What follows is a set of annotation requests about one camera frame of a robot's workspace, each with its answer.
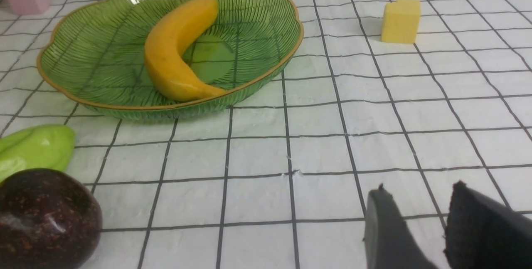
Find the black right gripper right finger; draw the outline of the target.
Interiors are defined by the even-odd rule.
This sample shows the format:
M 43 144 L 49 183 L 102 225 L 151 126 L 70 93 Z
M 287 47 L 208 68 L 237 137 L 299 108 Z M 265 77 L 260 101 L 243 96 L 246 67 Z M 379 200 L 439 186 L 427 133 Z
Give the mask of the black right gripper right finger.
M 445 256 L 452 269 L 530 269 L 532 222 L 458 181 L 445 227 Z

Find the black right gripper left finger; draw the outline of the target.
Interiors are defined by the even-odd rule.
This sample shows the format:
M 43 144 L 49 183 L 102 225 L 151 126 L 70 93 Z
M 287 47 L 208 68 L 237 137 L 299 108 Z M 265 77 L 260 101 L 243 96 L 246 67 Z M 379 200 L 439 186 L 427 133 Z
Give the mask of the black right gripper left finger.
M 435 269 L 383 184 L 367 194 L 365 258 L 369 269 Z

